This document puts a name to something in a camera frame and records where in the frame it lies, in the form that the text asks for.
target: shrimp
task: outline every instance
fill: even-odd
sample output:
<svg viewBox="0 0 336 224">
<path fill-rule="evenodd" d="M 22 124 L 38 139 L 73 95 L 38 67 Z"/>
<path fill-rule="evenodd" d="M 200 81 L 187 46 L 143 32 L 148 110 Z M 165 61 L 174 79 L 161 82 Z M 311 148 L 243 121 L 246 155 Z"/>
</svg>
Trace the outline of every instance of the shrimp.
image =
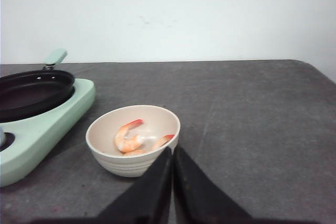
<svg viewBox="0 0 336 224">
<path fill-rule="evenodd" d="M 128 140 L 124 138 L 127 135 L 128 130 L 138 127 L 142 123 L 143 121 L 141 119 L 137 119 L 133 122 L 125 124 L 118 130 L 118 132 L 114 137 L 114 142 L 121 152 L 131 152 L 136 148 L 138 148 L 143 143 L 142 139 L 139 138 L 139 135 L 135 135 L 134 137 Z"/>
<path fill-rule="evenodd" d="M 135 150 L 135 151 L 132 151 L 132 152 L 124 153 L 124 156 L 139 155 L 139 154 L 144 154 L 144 153 L 146 153 L 145 150 Z"/>
<path fill-rule="evenodd" d="M 162 145 L 164 145 L 165 143 L 167 143 L 170 139 L 172 139 L 174 137 L 174 134 L 172 135 L 166 135 L 163 138 L 159 139 L 151 148 L 151 151 L 156 150 L 158 148 L 160 148 Z"/>
</svg>

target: gray tablecloth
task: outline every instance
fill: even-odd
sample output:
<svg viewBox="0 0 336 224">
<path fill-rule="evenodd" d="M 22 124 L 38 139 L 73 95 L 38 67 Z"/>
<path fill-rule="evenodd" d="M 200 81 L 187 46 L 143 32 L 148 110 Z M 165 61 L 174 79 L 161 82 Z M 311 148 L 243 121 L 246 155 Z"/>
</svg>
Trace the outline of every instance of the gray tablecloth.
<svg viewBox="0 0 336 224">
<path fill-rule="evenodd" d="M 4 65 L 2 76 L 41 65 Z M 294 60 L 74 63 L 96 100 L 24 179 L 1 188 L 3 223 L 95 216 L 136 180 L 109 173 L 85 143 L 102 114 L 134 104 L 173 111 L 179 144 L 254 217 L 336 223 L 336 85 Z M 172 200 L 169 223 L 175 223 Z"/>
</svg>

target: non-stick pan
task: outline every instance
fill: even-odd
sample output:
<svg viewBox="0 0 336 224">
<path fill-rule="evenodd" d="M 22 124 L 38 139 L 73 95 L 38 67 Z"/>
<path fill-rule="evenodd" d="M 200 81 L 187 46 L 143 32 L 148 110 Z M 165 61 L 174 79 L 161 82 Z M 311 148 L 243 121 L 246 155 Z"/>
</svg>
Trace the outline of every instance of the non-stick pan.
<svg viewBox="0 0 336 224">
<path fill-rule="evenodd" d="M 51 110 L 73 94 L 72 74 L 54 70 L 67 52 L 53 51 L 43 70 L 16 73 L 0 78 L 0 122 L 28 118 Z"/>
</svg>

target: mint green stove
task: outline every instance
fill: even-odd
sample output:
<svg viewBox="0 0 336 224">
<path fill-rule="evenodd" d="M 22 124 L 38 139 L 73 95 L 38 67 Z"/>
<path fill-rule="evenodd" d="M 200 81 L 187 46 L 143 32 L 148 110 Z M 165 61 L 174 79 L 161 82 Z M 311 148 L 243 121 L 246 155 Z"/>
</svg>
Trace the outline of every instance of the mint green stove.
<svg viewBox="0 0 336 224">
<path fill-rule="evenodd" d="M 28 175 L 91 107 L 96 92 L 93 82 L 75 79 L 73 87 L 72 96 L 54 109 L 0 123 L 2 136 L 15 137 L 11 145 L 0 152 L 0 187 Z"/>
</svg>

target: white bowl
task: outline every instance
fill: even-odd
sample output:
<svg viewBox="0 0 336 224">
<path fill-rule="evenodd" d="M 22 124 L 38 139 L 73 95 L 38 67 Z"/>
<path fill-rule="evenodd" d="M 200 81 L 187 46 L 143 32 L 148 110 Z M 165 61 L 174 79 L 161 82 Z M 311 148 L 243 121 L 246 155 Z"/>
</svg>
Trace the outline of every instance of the white bowl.
<svg viewBox="0 0 336 224">
<path fill-rule="evenodd" d="M 131 129 L 144 143 L 138 148 L 147 151 L 135 156 L 123 156 L 114 143 L 114 136 L 123 125 L 137 119 L 143 124 Z M 180 121 L 171 111 L 152 105 L 133 105 L 108 112 L 96 119 L 86 132 L 86 142 L 98 163 L 106 170 L 123 177 L 139 177 L 154 162 L 164 148 L 175 149 L 180 133 Z M 160 148 L 150 151 L 165 135 L 174 137 Z"/>
</svg>

